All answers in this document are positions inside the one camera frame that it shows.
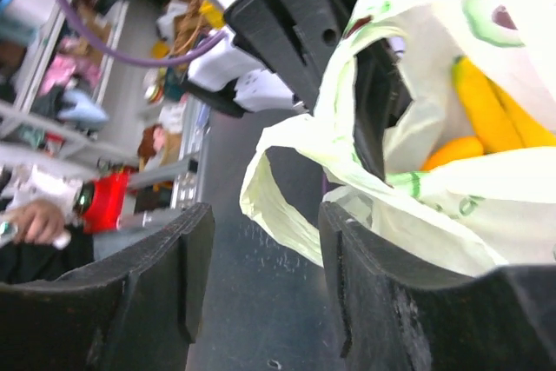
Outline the yellow bell pepper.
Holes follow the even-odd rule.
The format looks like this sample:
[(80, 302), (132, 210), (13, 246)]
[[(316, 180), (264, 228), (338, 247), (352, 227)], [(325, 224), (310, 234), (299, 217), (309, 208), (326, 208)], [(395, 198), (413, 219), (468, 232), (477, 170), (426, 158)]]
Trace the yellow bell pepper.
[(483, 154), (483, 144), (476, 136), (457, 138), (447, 142), (430, 155), (420, 170), (430, 171), (453, 161), (482, 156)]

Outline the person hand in background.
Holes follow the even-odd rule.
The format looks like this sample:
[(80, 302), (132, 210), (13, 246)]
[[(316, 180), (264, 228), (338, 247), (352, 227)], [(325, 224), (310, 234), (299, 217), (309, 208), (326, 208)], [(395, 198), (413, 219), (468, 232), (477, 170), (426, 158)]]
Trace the person hand in background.
[(63, 212), (53, 202), (38, 199), (7, 214), (17, 226), (14, 243), (52, 244), (64, 233)]

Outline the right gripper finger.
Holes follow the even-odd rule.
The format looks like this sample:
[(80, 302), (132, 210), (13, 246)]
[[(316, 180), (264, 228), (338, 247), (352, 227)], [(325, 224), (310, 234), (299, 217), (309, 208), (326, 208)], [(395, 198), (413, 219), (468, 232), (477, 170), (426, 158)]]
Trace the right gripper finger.
[(476, 278), (375, 235), (339, 205), (319, 213), (340, 356), (350, 370), (552, 370), (555, 269)]
[(1, 287), (4, 370), (183, 370), (215, 235), (207, 203), (53, 282)]

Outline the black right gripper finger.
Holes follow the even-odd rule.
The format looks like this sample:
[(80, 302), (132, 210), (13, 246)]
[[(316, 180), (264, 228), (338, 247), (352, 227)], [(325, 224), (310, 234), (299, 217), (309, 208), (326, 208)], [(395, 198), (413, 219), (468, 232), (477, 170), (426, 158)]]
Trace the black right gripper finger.
[(234, 0), (224, 13), (241, 47), (308, 106), (357, 0)]
[(356, 56), (354, 82), (354, 147), (362, 167), (385, 178), (383, 137), (411, 102), (389, 41), (382, 38)]

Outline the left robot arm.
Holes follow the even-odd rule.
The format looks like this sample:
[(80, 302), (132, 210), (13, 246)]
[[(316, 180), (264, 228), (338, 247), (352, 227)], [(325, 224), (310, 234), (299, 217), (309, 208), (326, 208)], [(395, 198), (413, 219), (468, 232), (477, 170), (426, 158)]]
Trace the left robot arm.
[(227, 37), (193, 62), (198, 97), (232, 117), (312, 109), (356, 0), (211, 1)]

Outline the avocado print plastic bag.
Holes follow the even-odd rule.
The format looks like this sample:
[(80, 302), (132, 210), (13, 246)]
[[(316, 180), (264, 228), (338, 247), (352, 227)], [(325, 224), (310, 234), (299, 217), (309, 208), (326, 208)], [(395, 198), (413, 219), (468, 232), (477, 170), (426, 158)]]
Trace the avocado print plastic bag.
[[(380, 136), (386, 174), (355, 148), (356, 56), (400, 37), (393, 60), (411, 103)], [(437, 266), (480, 275), (555, 261), (555, 148), (496, 151), (428, 172), (445, 142), (473, 132), (452, 83), (469, 60), (535, 122), (555, 129), (555, 0), (357, 0), (324, 72), (314, 112), (262, 131), (240, 193), (242, 213), (281, 245), (321, 264), (318, 230), (284, 199), (266, 152), (295, 149), (320, 164), (340, 204), (375, 234)]]

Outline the yellow banana bunch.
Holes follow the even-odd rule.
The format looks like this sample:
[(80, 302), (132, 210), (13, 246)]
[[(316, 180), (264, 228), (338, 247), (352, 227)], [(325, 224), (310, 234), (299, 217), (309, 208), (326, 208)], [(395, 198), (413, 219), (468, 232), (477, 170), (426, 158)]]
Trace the yellow banana bunch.
[(488, 154), (555, 145), (555, 134), (522, 109), (467, 57), (456, 59), (452, 81), (467, 118)]

